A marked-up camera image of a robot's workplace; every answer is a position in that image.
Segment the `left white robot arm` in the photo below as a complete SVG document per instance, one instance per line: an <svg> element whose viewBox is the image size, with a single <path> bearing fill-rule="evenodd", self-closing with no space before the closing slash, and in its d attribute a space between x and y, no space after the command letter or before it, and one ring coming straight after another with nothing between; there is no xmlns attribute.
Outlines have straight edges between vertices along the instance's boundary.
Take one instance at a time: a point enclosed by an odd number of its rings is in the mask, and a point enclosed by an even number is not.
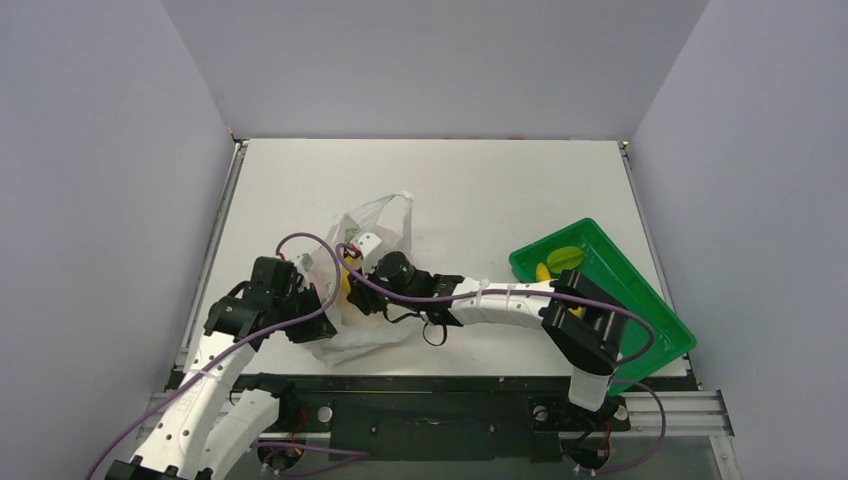
<svg viewBox="0 0 848 480"><path fill-rule="evenodd" d="M321 320L324 306L299 265L259 257L250 279L209 310L193 361L161 417L130 459L114 461L109 479L221 479L268 427L297 420L293 382L259 374L225 416L221 408L272 329Z"/></svg>

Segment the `long yellow fake banana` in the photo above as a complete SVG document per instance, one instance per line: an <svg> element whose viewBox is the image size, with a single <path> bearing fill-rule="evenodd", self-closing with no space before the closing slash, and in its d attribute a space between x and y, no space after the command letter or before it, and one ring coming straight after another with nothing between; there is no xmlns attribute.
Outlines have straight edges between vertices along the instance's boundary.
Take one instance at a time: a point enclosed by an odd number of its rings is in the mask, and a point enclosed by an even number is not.
<svg viewBox="0 0 848 480"><path fill-rule="evenodd" d="M350 304L349 295L352 291L352 285L350 280L350 268L353 267L355 263L356 261L353 258L346 257L344 259L344 265L342 266L342 292L340 293L340 298L348 304Z"/></svg>

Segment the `small yellow fake banana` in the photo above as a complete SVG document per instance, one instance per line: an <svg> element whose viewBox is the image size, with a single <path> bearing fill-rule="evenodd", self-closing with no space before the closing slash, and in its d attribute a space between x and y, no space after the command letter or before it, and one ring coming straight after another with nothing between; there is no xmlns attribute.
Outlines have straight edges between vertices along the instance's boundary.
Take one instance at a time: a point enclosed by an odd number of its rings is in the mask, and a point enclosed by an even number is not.
<svg viewBox="0 0 848 480"><path fill-rule="evenodd" d="M552 274L544 263L538 263L535 269L535 280L537 282L552 280ZM584 318L585 308L580 304L574 304L568 308L568 311L579 319Z"/></svg>

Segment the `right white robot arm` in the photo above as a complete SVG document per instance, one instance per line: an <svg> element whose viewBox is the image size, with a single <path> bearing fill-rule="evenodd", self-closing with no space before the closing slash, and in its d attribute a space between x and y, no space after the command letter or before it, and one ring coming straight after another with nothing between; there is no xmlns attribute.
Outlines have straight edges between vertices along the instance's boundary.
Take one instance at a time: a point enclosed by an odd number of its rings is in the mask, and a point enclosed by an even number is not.
<svg viewBox="0 0 848 480"><path fill-rule="evenodd" d="M623 359L623 307L583 276L537 283L488 283L431 274L394 251L369 272L349 268L349 303L362 313L405 309L444 329L507 325L543 331L572 366L566 418L588 427L604 412L612 378Z"/></svg>

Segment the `green fake starfruit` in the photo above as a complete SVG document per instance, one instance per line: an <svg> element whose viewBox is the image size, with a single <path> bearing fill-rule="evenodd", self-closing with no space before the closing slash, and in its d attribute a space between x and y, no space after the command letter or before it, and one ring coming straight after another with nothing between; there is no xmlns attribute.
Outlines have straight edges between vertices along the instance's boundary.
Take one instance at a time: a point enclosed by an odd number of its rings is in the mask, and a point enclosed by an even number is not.
<svg viewBox="0 0 848 480"><path fill-rule="evenodd" d="M585 259L584 251L577 246L564 246L552 250L545 264L551 274L559 275L563 271L577 269Z"/></svg>

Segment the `white plastic bag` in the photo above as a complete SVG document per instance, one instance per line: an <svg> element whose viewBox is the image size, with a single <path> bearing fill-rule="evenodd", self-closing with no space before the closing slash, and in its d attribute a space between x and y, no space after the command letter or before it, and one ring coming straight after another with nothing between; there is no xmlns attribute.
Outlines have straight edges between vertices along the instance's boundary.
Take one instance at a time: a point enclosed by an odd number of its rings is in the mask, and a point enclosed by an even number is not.
<svg viewBox="0 0 848 480"><path fill-rule="evenodd" d="M331 247L350 243L363 232L376 233L385 243L386 251L412 250L412 213L414 197L410 192L398 191L384 195L353 208L334 223L324 241ZM306 275L316 287L322 302L329 299L335 286L334 261L319 247L309 254L314 260L312 270ZM396 345L409 338L416 327L404 321L393 325L380 313L365 315L351 303L338 296L325 312L338 333L330 338L296 344L308 350L326 365L338 365L363 356L384 346Z"/></svg>

